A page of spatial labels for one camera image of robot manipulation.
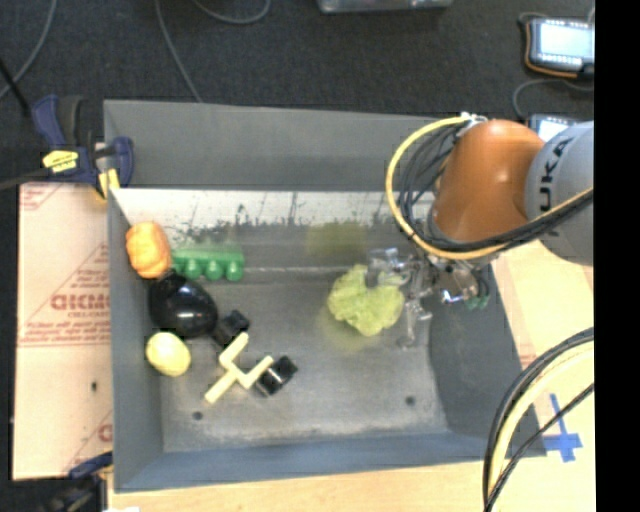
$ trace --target blue clamp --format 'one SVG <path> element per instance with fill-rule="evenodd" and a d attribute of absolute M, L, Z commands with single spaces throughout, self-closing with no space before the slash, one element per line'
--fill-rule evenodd
<path fill-rule="evenodd" d="M 81 462 L 72 468 L 67 476 L 71 480 L 81 480 L 111 465 L 113 465 L 113 452 L 108 451 Z"/>
<path fill-rule="evenodd" d="M 50 94 L 31 108 L 36 131 L 44 137 L 50 152 L 44 157 L 48 180 L 88 183 L 106 197 L 110 186 L 127 186 L 134 169 L 133 141 L 115 137 L 110 145 L 94 151 L 89 143 L 82 144 L 76 135 L 77 110 L 82 98 L 58 98 Z M 101 170 L 96 160 L 112 157 L 109 169 Z"/>

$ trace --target gray bin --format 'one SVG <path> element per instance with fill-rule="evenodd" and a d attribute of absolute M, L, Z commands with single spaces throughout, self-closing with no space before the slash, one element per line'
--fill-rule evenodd
<path fill-rule="evenodd" d="M 106 138 L 131 137 L 137 159 L 134 183 L 109 198 L 116 491 L 482 459 L 493 414 L 521 371 L 490 272 L 486 309 L 426 300 L 430 330 L 420 332 L 425 343 L 408 350 L 395 344 L 402 319 L 363 340 L 324 309 L 331 283 L 366 261 L 368 248 L 411 250 L 391 219 L 372 222 L 370 214 L 376 204 L 384 212 L 385 161 L 424 119 L 126 101 L 106 102 L 105 119 Z M 254 222 L 255 198 L 267 194 L 287 207 L 293 197 L 307 207 L 311 199 L 302 199 L 350 197 L 369 209 L 337 208 L 309 220 L 301 208 L 307 224 L 279 223 L 278 213 Z M 224 201 L 251 213 L 220 210 Z M 176 233 L 229 221 L 245 251 L 245 277 L 202 284 L 221 313 L 238 309 L 250 318 L 243 357 L 286 354 L 299 366 L 277 395 L 232 389 L 207 408 L 201 393 L 218 374 L 206 338 L 188 341 L 194 363 L 178 379 L 145 361 L 144 342 L 157 328 L 147 312 L 147 283 L 131 269 L 123 240 L 132 222 L 149 216 L 173 241 Z M 310 236 L 348 224 L 361 236 L 337 237 L 339 243 Z M 310 239 L 314 251 L 307 250 Z M 536 428 L 527 415 L 516 439 Z M 531 453 L 542 451 L 538 445 Z"/>

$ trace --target yellow ball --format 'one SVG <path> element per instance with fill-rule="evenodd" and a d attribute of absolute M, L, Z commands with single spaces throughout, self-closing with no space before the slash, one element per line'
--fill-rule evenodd
<path fill-rule="evenodd" d="M 160 373 L 178 377 L 191 364 L 191 352 L 184 342 L 170 332 L 159 332 L 147 341 L 147 360 Z"/>

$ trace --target yellow sponge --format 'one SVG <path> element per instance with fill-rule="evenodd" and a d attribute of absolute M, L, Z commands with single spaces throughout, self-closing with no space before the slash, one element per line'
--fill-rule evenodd
<path fill-rule="evenodd" d="M 398 321 L 404 295 L 391 284 L 367 288 L 366 274 L 365 265 L 355 265 L 336 279 L 327 306 L 336 320 L 347 322 L 364 336 L 374 336 Z"/>

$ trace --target black plastic object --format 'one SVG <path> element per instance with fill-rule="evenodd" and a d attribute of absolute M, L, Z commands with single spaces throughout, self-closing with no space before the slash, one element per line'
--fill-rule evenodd
<path fill-rule="evenodd" d="M 273 395 L 291 380 L 298 367 L 287 356 L 282 356 L 264 372 L 256 386 L 265 395 Z"/>
<path fill-rule="evenodd" d="M 213 339 L 222 348 L 226 348 L 242 331 L 249 329 L 249 320 L 234 309 L 223 317 L 213 331 Z"/>
<path fill-rule="evenodd" d="M 170 271 L 149 288 L 149 313 L 161 329 L 183 338 L 211 334 L 218 308 L 199 284 Z"/>

